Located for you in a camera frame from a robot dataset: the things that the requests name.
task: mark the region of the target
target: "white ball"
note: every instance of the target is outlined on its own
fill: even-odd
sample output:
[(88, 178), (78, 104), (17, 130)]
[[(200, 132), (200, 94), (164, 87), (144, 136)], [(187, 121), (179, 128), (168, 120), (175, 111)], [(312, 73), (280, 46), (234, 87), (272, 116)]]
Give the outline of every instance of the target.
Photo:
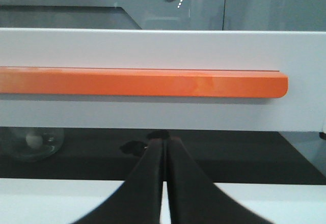
[(43, 138), (34, 132), (29, 132), (26, 135), (26, 143), (32, 149), (39, 149), (43, 145)]

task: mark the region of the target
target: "orange handle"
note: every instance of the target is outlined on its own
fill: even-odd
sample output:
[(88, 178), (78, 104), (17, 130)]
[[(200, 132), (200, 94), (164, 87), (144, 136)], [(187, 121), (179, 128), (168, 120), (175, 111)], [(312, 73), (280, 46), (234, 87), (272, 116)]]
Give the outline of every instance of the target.
[(0, 67), (0, 93), (278, 98), (279, 71)]

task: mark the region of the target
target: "white panel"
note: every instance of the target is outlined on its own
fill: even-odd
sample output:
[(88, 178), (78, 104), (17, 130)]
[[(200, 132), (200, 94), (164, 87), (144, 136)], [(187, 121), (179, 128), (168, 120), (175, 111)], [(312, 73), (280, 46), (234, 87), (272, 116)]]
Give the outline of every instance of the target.
[(280, 99), (0, 95), (0, 126), (321, 131), (326, 33), (0, 30), (1, 66), (280, 70)]
[(225, 193), (277, 224), (326, 223), (326, 186), (216, 183)]
[[(0, 223), (71, 223), (97, 207), (121, 183), (122, 181), (0, 179)], [(326, 186), (216, 185), (239, 203), (274, 223), (326, 222)], [(167, 198), (163, 198), (162, 203), (162, 224), (168, 224), (170, 218)]]
[(0, 223), (72, 223), (100, 205), (122, 183), (0, 179)]

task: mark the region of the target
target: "white surface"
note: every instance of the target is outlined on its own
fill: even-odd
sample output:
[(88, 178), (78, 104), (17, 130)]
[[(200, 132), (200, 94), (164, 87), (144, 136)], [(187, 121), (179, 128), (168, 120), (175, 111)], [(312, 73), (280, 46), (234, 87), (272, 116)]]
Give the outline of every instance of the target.
[[(0, 223), (67, 224), (111, 195), (122, 181), (0, 179)], [(224, 192), (276, 224), (326, 223), (326, 186), (216, 183)], [(162, 224), (170, 215), (166, 186)]]
[(216, 185), (248, 209), (275, 224), (326, 223), (326, 185)]
[(101, 204), (122, 183), (0, 179), (0, 223), (71, 223)]
[(279, 99), (0, 95), (0, 126), (321, 131), (326, 115), (326, 32), (0, 29), (0, 40), (0, 66), (289, 76)]

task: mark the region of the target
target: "dark surface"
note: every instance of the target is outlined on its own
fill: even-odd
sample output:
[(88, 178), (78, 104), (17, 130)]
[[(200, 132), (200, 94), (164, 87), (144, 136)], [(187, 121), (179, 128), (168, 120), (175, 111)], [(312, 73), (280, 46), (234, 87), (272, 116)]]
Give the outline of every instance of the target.
[(167, 142), (167, 183), (172, 224), (268, 224), (216, 187), (180, 139)]
[(143, 157), (125, 182), (100, 206), (75, 224), (159, 224), (163, 143), (151, 140)]
[[(139, 161), (120, 147), (148, 143), (149, 129), (65, 129), (59, 151), (41, 161), (1, 154), (0, 177), (124, 180)], [(326, 184), (326, 178), (277, 132), (169, 130), (214, 182)]]
[(319, 137), (320, 137), (321, 139), (326, 140), (326, 133), (320, 132), (320, 133), (319, 133)]

